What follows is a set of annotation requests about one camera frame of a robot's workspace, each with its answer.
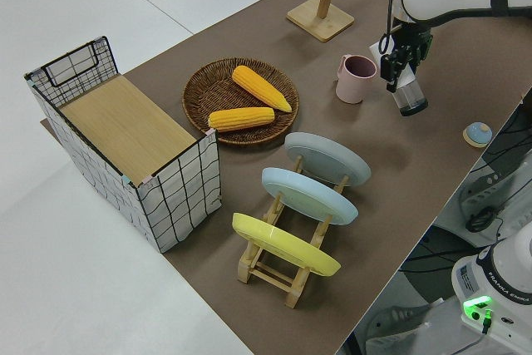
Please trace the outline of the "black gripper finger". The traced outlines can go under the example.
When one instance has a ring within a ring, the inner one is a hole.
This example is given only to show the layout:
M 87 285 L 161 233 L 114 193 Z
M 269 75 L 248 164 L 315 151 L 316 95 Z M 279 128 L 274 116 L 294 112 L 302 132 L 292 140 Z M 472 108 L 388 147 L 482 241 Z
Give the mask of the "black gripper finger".
M 380 51 L 381 78 L 387 82 L 387 90 L 395 92 L 400 75 L 407 65 L 407 46 L 393 48 L 390 52 Z
M 412 59 L 410 61 L 410 67 L 417 69 L 421 62 L 426 60 L 431 48 L 432 37 L 424 37 L 412 48 Z

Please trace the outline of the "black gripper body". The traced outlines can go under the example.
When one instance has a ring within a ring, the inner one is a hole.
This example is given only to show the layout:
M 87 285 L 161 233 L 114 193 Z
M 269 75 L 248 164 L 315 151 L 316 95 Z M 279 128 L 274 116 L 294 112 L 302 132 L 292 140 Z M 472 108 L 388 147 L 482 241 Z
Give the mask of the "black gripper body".
M 404 22 L 393 34 L 394 42 L 398 46 L 407 46 L 411 50 L 413 46 L 424 37 L 432 37 L 431 28 L 418 23 Z

